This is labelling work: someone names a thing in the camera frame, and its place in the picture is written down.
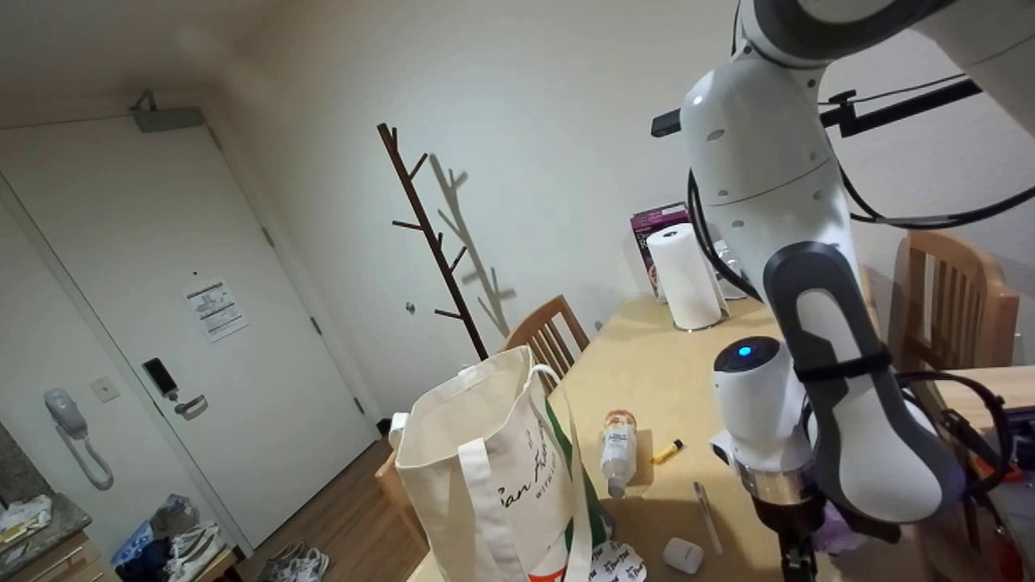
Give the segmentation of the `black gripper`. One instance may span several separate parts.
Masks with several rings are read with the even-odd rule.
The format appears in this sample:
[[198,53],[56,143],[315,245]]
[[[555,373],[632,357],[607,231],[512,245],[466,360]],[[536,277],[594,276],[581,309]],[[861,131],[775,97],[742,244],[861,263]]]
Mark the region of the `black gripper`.
[[802,474],[748,474],[743,487],[756,517],[779,540],[783,582],[814,582],[819,562],[813,533],[826,523],[826,497]]

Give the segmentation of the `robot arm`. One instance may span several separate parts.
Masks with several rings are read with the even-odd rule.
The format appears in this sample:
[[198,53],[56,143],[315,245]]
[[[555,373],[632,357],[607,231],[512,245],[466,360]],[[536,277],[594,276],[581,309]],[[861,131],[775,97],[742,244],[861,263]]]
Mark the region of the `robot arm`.
[[1032,121],[1032,0],[737,0],[731,60],[652,124],[687,141],[705,216],[783,332],[779,378],[733,373],[717,399],[731,463],[788,550],[830,515],[894,540],[965,491],[864,309],[843,179],[819,121],[826,69],[905,30],[1016,124]]

